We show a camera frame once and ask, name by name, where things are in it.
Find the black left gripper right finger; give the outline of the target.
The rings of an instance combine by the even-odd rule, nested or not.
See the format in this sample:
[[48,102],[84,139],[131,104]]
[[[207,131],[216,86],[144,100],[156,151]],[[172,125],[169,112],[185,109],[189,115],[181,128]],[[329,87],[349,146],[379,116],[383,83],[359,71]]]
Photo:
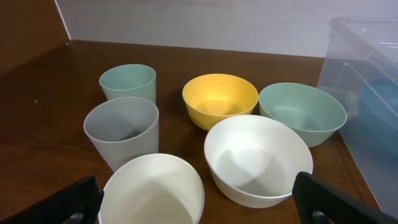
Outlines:
[[292,196],[300,221],[305,224],[397,224],[396,218],[371,208],[308,172],[296,175]]

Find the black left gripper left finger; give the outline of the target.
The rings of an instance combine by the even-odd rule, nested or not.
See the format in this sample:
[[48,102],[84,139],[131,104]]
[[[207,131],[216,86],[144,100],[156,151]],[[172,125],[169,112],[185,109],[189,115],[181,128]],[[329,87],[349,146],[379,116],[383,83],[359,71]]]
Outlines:
[[1,223],[92,224],[97,221],[103,197],[97,176],[87,175]]

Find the cream white cup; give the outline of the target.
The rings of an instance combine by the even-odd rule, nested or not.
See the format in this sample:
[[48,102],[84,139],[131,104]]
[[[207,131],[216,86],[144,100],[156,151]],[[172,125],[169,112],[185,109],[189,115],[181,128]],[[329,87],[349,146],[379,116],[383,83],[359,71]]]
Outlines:
[[203,182],[192,165],[171,154],[148,154],[107,181],[98,220],[106,223],[199,224]]

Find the dark blue plate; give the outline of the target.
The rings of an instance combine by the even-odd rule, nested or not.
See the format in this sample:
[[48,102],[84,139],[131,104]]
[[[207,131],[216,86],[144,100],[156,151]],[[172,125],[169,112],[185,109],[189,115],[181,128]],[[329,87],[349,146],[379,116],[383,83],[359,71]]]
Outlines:
[[380,151],[397,155],[397,85],[372,80],[359,94],[358,115],[367,137]]

